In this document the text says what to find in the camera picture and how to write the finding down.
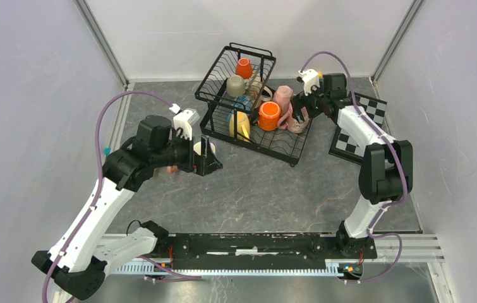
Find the light blue faceted mug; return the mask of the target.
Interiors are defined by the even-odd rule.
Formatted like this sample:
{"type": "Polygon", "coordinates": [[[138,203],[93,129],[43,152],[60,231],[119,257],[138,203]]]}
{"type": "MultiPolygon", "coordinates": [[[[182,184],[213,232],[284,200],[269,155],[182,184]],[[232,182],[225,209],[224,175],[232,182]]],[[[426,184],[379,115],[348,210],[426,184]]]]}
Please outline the light blue faceted mug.
{"type": "MultiPolygon", "coordinates": [[[[216,147],[212,142],[210,142],[210,149],[211,149],[212,153],[215,155],[216,154],[216,147]]],[[[199,141],[199,142],[197,142],[193,145],[193,151],[197,155],[202,154],[202,142],[201,141],[199,141]]]]}

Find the salmon floral mug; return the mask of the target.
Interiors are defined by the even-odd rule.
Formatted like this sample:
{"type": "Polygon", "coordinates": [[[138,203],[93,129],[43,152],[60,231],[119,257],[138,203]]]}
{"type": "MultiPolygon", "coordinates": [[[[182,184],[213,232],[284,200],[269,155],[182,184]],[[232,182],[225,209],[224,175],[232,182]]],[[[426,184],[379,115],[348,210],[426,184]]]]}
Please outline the salmon floral mug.
{"type": "Polygon", "coordinates": [[[177,171],[178,171],[178,166],[177,165],[167,167],[167,172],[169,174],[175,174],[177,171]]]}

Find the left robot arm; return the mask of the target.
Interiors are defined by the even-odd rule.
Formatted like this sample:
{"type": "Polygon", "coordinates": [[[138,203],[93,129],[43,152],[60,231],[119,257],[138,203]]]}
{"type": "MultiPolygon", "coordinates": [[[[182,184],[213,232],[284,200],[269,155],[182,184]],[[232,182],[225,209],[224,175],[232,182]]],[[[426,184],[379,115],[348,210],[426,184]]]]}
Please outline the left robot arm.
{"type": "Polygon", "coordinates": [[[120,209],[149,180],[156,169],[175,166],[205,176],[222,168],[208,136],[193,142],[191,125],[178,117],[151,115],[137,133],[99,163],[94,190],[68,231],[47,251],[37,251],[32,264],[71,299],[93,296],[106,277],[132,259],[150,253],[161,257],[169,249],[166,229],[153,221],[98,248],[120,209]]]}

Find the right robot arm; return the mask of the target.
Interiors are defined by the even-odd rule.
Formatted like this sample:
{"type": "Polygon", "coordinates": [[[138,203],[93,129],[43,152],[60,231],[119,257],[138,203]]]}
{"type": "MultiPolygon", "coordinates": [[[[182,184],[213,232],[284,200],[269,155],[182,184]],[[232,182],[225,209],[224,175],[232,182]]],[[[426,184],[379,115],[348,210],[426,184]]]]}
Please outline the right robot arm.
{"type": "Polygon", "coordinates": [[[325,114],[355,140],[363,151],[358,187],[361,196],[352,213],[341,223],[335,250],[354,256],[361,244],[372,239],[376,222],[394,203],[404,200],[411,189],[413,147],[406,140],[387,134],[360,106],[347,89],[342,73],[321,76],[314,69],[298,73],[302,92],[291,98],[293,118],[301,122],[305,109],[310,118],[325,114]]]}

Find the yellow mug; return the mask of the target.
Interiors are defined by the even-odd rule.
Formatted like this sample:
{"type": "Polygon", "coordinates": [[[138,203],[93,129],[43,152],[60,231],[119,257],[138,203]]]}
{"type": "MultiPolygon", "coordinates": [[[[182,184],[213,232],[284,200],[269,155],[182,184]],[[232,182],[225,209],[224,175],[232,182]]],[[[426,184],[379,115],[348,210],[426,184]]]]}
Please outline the yellow mug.
{"type": "Polygon", "coordinates": [[[250,120],[244,112],[231,112],[228,116],[229,134],[241,141],[250,140],[250,120]]]}

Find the pink faceted mug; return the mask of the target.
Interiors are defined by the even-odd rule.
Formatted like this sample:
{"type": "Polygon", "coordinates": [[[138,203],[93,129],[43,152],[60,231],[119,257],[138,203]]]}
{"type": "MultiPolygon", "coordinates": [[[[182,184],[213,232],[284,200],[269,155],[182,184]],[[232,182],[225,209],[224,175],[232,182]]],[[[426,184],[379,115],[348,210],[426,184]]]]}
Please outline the pink faceted mug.
{"type": "Polygon", "coordinates": [[[293,89],[287,85],[279,86],[274,93],[273,101],[280,107],[281,115],[284,115],[288,111],[292,95],[293,89]]]}

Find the pink speckled mug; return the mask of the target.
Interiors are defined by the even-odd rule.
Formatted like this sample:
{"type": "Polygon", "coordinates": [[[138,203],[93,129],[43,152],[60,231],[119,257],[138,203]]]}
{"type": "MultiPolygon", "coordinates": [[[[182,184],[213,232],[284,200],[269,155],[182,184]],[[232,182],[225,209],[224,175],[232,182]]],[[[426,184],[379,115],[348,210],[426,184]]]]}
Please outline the pink speckled mug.
{"type": "Polygon", "coordinates": [[[309,125],[310,118],[308,115],[308,111],[306,107],[301,109],[301,114],[304,117],[303,122],[299,122],[293,116],[293,107],[292,105],[288,106],[287,112],[281,116],[281,118],[277,121],[277,128],[278,129],[286,129],[291,133],[300,134],[302,133],[307,126],[309,125]]]}

